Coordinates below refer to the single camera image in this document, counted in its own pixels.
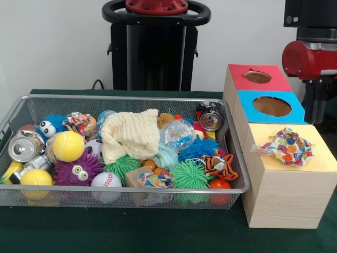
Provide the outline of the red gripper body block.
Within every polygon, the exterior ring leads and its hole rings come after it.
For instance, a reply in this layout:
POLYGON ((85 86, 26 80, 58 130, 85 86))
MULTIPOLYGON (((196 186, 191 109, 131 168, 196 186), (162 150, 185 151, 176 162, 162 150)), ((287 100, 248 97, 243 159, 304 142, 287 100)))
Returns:
POLYGON ((282 53, 282 67, 288 77, 300 80, 336 79, 336 44, 290 42, 282 53))

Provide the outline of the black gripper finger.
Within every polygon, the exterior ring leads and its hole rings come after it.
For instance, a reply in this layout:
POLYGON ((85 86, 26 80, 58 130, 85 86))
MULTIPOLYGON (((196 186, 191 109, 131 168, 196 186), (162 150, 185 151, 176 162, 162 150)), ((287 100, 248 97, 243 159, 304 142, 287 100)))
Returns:
POLYGON ((312 80, 306 80, 303 83, 305 84, 305 95, 302 101, 302 106, 305 109, 304 120, 306 123, 313 124, 315 120, 315 84, 312 80))
POLYGON ((316 99, 317 99, 316 124, 320 124, 323 121, 325 105, 331 87, 332 87, 332 76, 323 76, 321 79, 319 79, 316 91, 316 99))

